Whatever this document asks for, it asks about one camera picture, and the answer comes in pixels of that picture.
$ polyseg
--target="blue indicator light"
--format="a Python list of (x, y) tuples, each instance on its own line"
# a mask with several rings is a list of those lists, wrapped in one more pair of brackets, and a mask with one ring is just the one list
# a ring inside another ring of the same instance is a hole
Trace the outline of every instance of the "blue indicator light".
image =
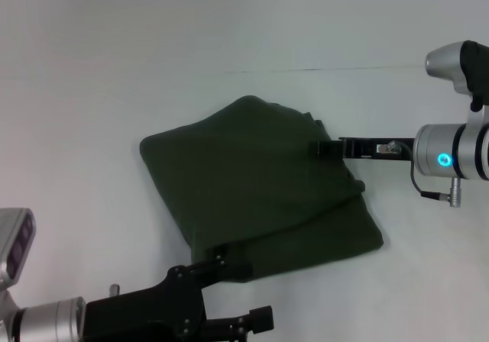
[(438, 164), (440, 164), (441, 166), (451, 166), (452, 157), (447, 153), (440, 153), (438, 155)]

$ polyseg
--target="green towel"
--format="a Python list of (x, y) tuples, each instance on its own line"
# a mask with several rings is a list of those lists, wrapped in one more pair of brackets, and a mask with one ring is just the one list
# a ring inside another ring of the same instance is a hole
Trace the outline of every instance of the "green towel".
[(382, 235), (342, 160), (318, 160), (321, 121), (245, 96), (203, 121), (146, 137), (140, 152), (192, 249), (251, 262), (253, 279), (376, 250)]

